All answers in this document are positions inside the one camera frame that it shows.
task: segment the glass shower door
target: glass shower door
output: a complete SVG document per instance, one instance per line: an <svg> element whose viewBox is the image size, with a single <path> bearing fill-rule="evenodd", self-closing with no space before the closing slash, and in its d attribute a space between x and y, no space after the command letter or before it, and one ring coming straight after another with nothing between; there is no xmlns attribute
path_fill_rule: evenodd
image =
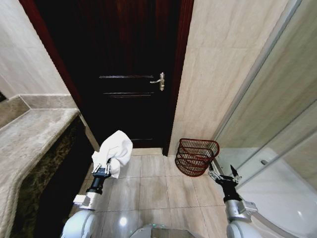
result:
<svg viewBox="0 0 317 238"><path fill-rule="evenodd" d="M317 1L302 1L216 139L239 193L296 237L317 237Z"/></svg>

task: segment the tile floor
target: tile floor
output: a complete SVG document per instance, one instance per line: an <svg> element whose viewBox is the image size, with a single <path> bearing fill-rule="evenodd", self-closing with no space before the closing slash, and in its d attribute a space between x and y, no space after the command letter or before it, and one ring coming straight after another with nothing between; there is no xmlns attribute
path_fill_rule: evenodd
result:
<svg viewBox="0 0 317 238"><path fill-rule="evenodd" d="M96 238L127 238L149 223L189 229L205 238L227 237L221 188L207 175L185 176L174 158L131 156L119 179L105 180ZM92 179L88 173L80 194L85 194Z"/></svg>

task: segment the red wire basket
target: red wire basket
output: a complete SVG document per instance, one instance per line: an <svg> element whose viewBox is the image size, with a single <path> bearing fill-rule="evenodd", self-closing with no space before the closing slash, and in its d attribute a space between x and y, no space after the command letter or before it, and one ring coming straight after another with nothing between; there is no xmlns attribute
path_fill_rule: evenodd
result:
<svg viewBox="0 0 317 238"><path fill-rule="evenodd" d="M213 140L182 138L175 158L178 169L191 177L202 175L219 154L219 144Z"/></svg>

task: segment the door lever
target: door lever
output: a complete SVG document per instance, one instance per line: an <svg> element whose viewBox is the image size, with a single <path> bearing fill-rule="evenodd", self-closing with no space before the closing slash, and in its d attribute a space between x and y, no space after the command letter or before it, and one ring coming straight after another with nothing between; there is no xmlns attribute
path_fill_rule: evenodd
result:
<svg viewBox="0 0 317 238"><path fill-rule="evenodd" d="M161 91L163 91L164 90L164 83L165 83L165 79L164 79L164 73L162 72L162 73L160 73L159 74L159 79L157 80L157 81L150 81L150 83L159 83L159 89L161 90Z"/></svg>

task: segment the white towel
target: white towel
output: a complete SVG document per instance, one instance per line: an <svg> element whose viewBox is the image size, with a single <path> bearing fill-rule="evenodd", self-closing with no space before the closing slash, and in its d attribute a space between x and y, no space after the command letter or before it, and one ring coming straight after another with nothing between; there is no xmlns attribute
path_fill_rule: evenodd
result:
<svg viewBox="0 0 317 238"><path fill-rule="evenodd" d="M112 158L110 163L111 176L118 178L120 166L125 166L130 160L132 147L133 144L129 137L121 130L116 131L102 143L99 152L93 153L94 169L98 164L101 164L102 168L106 168L108 159Z"/></svg>

